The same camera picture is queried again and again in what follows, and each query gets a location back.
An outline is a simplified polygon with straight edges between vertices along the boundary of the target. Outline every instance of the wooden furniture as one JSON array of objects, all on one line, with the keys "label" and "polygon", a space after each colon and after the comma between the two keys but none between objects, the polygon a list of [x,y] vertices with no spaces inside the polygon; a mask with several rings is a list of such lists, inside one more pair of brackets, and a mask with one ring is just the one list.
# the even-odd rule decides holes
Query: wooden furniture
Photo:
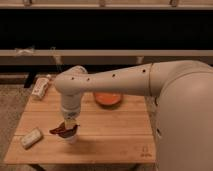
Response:
[{"label": "wooden furniture", "polygon": [[[51,135],[63,118],[60,96],[51,86],[42,101],[32,97],[26,105],[5,157],[6,164],[154,163],[155,144],[144,98],[125,95],[117,108],[104,109],[85,93],[78,140],[70,145]],[[20,138],[39,127],[43,140],[29,150]]]}]

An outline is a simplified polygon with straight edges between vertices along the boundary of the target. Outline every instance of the small white object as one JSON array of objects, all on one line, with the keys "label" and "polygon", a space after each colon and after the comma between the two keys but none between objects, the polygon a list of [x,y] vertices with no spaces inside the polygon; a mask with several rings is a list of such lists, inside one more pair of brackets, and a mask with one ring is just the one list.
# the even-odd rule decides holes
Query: small white object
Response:
[{"label": "small white object", "polygon": [[46,78],[38,78],[35,84],[35,87],[32,91],[32,97],[34,100],[42,100],[45,95],[45,92],[48,88],[51,76],[47,75]]},{"label": "small white object", "polygon": [[33,144],[41,140],[43,137],[41,131],[38,128],[33,129],[30,133],[22,137],[21,144],[24,149],[30,148]]},{"label": "small white object", "polygon": [[69,143],[69,144],[74,144],[78,139],[78,135],[77,133],[71,137],[65,138],[65,140]]}]

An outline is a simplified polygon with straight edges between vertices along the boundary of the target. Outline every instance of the black dot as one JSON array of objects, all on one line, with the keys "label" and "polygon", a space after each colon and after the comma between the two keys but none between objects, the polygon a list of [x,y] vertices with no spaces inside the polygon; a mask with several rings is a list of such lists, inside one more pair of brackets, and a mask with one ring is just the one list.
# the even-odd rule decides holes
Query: black dot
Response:
[{"label": "black dot", "polygon": [[162,137],[162,133],[161,133],[160,129],[158,129],[158,128],[157,128],[157,134],[159,137]]}]

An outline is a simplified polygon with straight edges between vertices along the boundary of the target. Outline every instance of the table leg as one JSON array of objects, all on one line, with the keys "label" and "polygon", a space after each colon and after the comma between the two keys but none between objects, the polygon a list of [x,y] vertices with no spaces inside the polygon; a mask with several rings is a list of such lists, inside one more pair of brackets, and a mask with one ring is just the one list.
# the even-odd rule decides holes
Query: table leg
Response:
[{"label": "table leg", "polygon": [[35,169],[36,171],[45,171],[45,169],[41,167],[39,164],[29,164],[29,166]]}]

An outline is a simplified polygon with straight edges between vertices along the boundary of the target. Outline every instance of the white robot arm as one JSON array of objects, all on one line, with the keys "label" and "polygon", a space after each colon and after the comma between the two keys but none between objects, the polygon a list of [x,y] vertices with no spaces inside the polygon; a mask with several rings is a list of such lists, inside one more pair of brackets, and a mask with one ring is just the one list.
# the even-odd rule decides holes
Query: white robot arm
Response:
[{"label": "white robot arm", "polygon": [[213,170],[213,70],[207,64],[164,62],[97,74],[76,66],[59,74],[54,84],[65,120],[78,116],[88,91],[158,97],[158,169]]}]

